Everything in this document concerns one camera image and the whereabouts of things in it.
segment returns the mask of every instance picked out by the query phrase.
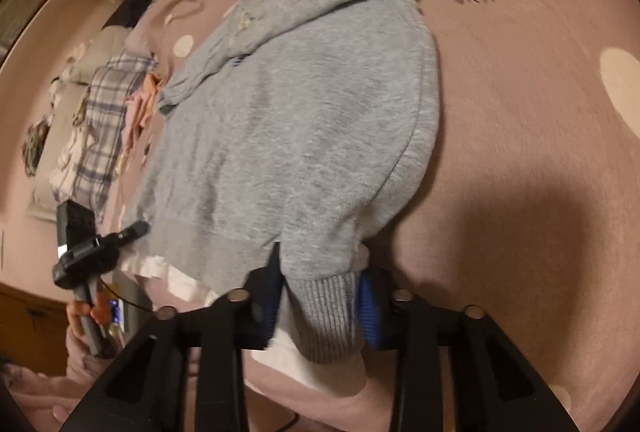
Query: white fabric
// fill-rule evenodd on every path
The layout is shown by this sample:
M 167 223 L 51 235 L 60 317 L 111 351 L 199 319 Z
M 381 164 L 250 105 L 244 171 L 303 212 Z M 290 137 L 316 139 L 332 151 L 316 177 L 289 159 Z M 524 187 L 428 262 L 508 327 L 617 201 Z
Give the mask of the white fabric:
M 95 138 L 89 133 L 86 125 L 74 127 L 58 157 L 56 167 L 49 174 L 49 184 L 57 192 L 60 200 L 69 199 L 75 195 L 78 165 L 86 150 L 94 143 Z
M 368 256 L 364 250 L 359 255 Z M 122 257 L 122 271 L 146 278 L 160 278 L 166 282 L 169 293 L 182 300 L 204 307 L 218 298 L 202 282 L 183 274 L 160 256 L 140 256 L 123 251 Z M 360 354 L 330 365 L 313 364 L 298 352 L 293 340 L 281 326 L 276 328 L 267 350 L 252 351 L 251 355 L 257 362 L 282 372 L 308 388 L 338 398 L 354 396 L 366 382 L 364 362 Z
M 57 110 L 62 100 L 62 93 L 65 92 L 66 82 L 56 78 L 49 85 L 49 104 L 53 110 Z
M 60 79 L 76 84 L 90 84 L 98 67 L 106 65 L 114 56 L 122 53 L 131 28 L 107 26 L 87 45 L 80 44 L 67 59 Z

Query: plaid fabric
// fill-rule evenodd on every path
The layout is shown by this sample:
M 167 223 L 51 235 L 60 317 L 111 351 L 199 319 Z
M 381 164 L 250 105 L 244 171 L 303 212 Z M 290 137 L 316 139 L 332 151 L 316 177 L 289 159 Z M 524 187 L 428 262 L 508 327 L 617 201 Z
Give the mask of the plaid fabric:
M 75 200 L 91 208 L 102 220 L 113 172 L 122 149 L 125 100 L 136 91 L 154 67 L 153 59 L 125 52 L 98 68 L 86 103 L 86 123 L 96 143 L 89 147 L 78 166 Z

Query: cable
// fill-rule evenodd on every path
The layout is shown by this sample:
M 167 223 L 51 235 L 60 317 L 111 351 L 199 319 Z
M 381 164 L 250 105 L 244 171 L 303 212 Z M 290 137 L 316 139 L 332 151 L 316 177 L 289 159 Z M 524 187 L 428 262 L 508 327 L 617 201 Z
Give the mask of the cable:
M 278 428 L 275 432 L 286 432 L 291 427 L 293 427 L 293 425 L 295 425 L 299 419 L 300 419 L 300 414 L 298 414 L 297 412 L 294 412 L 293 419 L 289 421 L 286 425 L 284 425 L 284 427 Z
M 105 288 L 107 288 L 107 290 L 108 290 L 108 291 L 110 291 L 110 292 L 111 292 L 111 294 L 113 294 L 113 295 L 114 295 L 114 297 L 116 297 L 118 300 L 122 300 L 125 304 L 128 304 L 128 305 L 130 305 L 130 306 L 133 306 L 133 307 L 135 307 L 135 308 L 137 308 L 137 309 L 140 309 L 141 311 L 146 311 L 147 313 L 155 313 L 155 311 L 153 311 L 152 309 L 148 309 L 148 308 L 146 308 L 146 307 L 139 306 L 138 304 L 135 304 L 135 303 L 133 303 L 133 302 L 130 302 L 130 301 L 129 301 L 129 300 L 127 300 L 126 298 L 122 298 L 122 297 L 121 297 L 120 295 L 118 295 L 118 294 L 117 294 L 113 289 L 111 289 L 111 288 L 109 287 L 109 285 L 108 285 L 106 282 L 103 282 L 103 283 L 102 283 L 102 285 L 103 285 Z

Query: black metal frame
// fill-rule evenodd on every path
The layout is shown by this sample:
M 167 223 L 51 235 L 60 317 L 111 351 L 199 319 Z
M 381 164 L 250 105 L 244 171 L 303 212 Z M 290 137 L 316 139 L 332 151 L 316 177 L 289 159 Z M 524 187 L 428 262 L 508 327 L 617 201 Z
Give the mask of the black metal frame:
M 268 346 L 282 287 L 276 244 L 267 266 L 210 307 L 183 314 L 161 308 L 61 432 L 180 432 L 191 348 L 202 348 L 195 431 L 248 432 L 242 350 Z M 378 268 L 364 272 L 360 291 L 367 341 L 399 351 L 390 432 L 442 430 L 440 346 L 451 350 L 457 430 L 577 432 L 540 375 L 480 308 L 434 307 L 399 290 Z

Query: hand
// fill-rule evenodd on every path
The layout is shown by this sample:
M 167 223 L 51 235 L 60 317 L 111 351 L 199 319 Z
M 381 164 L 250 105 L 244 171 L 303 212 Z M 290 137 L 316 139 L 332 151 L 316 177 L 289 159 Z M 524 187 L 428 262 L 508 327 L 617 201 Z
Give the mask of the hand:
M 98 291 L 95 296 L 95 305 L 89 306 L 86 302 L 74 301 L 66 305 L 66 318 L 69 321 L 71 332 L 82 343 L 87 345 L 81 316 L 90 316 L 101 326 L 111 322 L 111 302 L 106 291 Z

